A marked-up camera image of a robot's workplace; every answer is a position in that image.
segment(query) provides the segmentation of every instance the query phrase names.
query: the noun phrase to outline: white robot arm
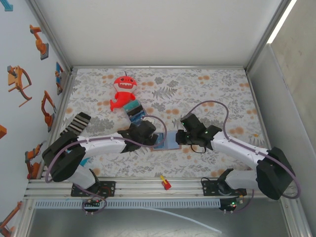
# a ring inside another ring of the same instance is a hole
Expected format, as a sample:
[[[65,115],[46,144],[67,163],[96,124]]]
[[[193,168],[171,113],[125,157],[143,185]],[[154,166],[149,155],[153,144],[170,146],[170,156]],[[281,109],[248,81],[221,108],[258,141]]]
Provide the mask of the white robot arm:
[[[292,177],[279,164],[266,156],[276,159],[292,174],[293,169],[284,153],[279,148],[271,150],[250,145],[236,138],[230,138],[222,129],[216,126],[206,128],[194,114],[187,114],[181,119],[187,131],[179,130],[176,142],[180,145],[199,145],[205,149],[223,152],[236,158],[251,170],[238,171],[227,169],[217,180],[218,190],[223,195],[229,195],[236,189],[260,190],[269,198],[278,200],[292,182]]]
[[[179,130],[177,132],[176,142],[178,144],[199,145],[205,149],[223,152],[241,160],[252,169],[247,171],[227,169],[218,178],[218,189],[223,195],[229,195],[233,190],[244,188],[261,190],[266,196],[279,199],[291,183],[292,178],[289,174],[264,156],[272,156],[293,172],[280,149],[273,148],[269,151],[236,138],[234,138],[235,142],[231,142],[226,138],[222,129],[213,125],[206,128],[191,113],[183,117],[181,122],[187,131]],[[71,147],[71,150],[63,152],[53,165],[50,174],[55,182],[67,179],[92,193],[96,193],[100,186],[98,178],[92,170],[79,165],[81,160],[101,154],[131,152],[140,148],[140,146],[123,139],[130,139],[144,145],[153,145],[157,139],[157,136],[153,134],[155,130],[156,128],[152,123],[142,121],[139,126],[131,124],[127,130],[102,137],[77,137],[73,133],[65,133],[43,152],[42,157],[45,164],[49,166],[56,154],[66,145],[85,141]]]
[[[155,126],[148,120],[143,120],[139,126],[131,123],[129,129],[118,131],[111,135],[100,137],[76,136],[72,132],[64,133],[43,153],[45,164],[49,167],[55,156],[71,143],[77,143],[68,150],[61,153],[50,169],[52,180],[61,182],[69,180],[92,193],[97,193],[100,182],[92,170],[80,165],[80,162],[87,157],[108,153],[132,152],[138,148],[130,141],[146,146],[152,146],[157,140],[154,134]]]

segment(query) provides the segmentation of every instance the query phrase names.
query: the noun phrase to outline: light strip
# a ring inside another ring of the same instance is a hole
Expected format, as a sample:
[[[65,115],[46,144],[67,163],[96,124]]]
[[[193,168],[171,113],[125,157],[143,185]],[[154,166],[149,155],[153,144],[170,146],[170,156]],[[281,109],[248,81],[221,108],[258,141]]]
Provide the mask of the light strip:
[[[282,15],[281,19],[279,20],[278,24],[276,25],[275,29],[273,30],[273,32],[272,32],[270,38],[268,39],[267,43],[272,43],[275,40],[279,30],[281,29],[282,25],[284,24],[285,20],[287,19],[288,15],[290,14],[290,12],[291,12],[293,6],[295,5],[296,1],[297,0],[292,0],[290,2],[290,4],[287,6],[284,14]]]

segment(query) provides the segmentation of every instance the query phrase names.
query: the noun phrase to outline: red toy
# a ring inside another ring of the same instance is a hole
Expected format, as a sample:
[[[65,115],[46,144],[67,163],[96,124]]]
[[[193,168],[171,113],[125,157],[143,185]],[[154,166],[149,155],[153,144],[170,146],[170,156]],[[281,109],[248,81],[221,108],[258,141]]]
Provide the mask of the red toy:
[[[162,179],[162,185],[164,189],[168,190],[171,188],[171,184],[168,182],[168,180],[164,179],[164,177],[161,175],[160,179]]]
[[[137,83],[134,78],[127,76],[125,72],[125,76],[117,78],[113,84],[117,93],[114,98],[117,100],[113,102],[110,100],[110,109],[111,111],[114,108],[122,108],[124,105],[128,104],[129,101],[135,100],[135,95],[133,95],[133,91],[137,88]]]

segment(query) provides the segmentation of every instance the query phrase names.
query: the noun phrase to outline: metal floor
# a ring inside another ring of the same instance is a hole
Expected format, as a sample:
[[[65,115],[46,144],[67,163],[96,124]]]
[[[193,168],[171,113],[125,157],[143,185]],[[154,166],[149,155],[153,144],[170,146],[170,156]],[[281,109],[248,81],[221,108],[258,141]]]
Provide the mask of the metal floor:
[[[284,237],[288,236],[281,205],[256,198],[245,211],[224,215],[219,209],[167,209],[212,228],[165,213],[142,209],[108,209],[95,216],[81,210],[35,210],[30,237]]]

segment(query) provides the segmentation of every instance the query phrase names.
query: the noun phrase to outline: table surface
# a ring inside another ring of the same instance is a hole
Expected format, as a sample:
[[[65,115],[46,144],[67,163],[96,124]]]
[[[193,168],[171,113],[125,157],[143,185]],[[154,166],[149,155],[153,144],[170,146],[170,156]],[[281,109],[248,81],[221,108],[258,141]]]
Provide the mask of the table surface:
[[[109,100],[114,99],[113,82],[128,76],[136,79],[135,91],[146,112],[164,120],[169,131],[183,129],[180,118],[193,106],[205,100],[226,104],[230,115],[227,131],[252,145],[264,147],[265,140],[257,116],[250,86],[244,70],[207,69],[79,69],[73,82],[61,131],[80,112],[91,121],[83,136],[100,136],[128,128],[129,119],[123,109],[111,112]],[[223,126],[225,109],[206,103],[195,112],[205,126]],[[162,131],[159,121],[157,131]],[[104,154],[91,157],[85,167],[106,177],[218,177],[227,168],[239,170],[247,166],[223,153],[208,150],[196,154],[189,146],[181,150],[156,151],[141,148],[124,154]]]

